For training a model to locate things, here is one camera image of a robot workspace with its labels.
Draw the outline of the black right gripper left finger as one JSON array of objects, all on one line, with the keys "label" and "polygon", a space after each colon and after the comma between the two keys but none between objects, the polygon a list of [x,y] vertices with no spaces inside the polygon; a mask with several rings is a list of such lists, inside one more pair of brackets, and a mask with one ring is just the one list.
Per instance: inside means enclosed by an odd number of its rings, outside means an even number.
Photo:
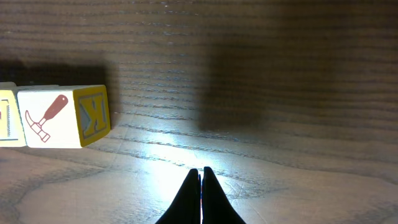
[{"label": "black right gripper left finger", "polygon": [[155,224],[200,223],[201,177],[190,169],[175,198]]}]

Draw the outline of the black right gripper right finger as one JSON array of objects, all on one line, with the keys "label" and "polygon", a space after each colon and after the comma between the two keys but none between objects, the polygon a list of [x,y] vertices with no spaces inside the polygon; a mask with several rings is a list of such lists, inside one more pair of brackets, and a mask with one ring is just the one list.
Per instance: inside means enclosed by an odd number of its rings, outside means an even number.
[{"label": "black right gripper right finger", "polygon": [[246,224],[231,206],[211,167],[204,167],[202,224]]}]

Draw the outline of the hammer wooden block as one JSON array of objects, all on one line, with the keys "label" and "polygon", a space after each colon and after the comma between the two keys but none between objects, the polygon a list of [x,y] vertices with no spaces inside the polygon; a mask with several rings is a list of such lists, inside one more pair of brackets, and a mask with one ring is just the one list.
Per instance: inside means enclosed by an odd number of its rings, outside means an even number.
[{"label": "hammer wooden block", "polygon": [[24,90],[17,99],[31,148],[83,148],[111,130],[105,85]]}]

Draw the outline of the yellow top wooden block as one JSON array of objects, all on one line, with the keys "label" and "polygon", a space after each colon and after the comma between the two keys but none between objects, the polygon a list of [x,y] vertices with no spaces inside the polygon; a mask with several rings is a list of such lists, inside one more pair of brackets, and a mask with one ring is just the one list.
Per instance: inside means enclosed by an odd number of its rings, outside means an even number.
[{"label": "yellow top wooden block", "polygon": [[14,82],[1,82],[1,147],[26,146]]}]

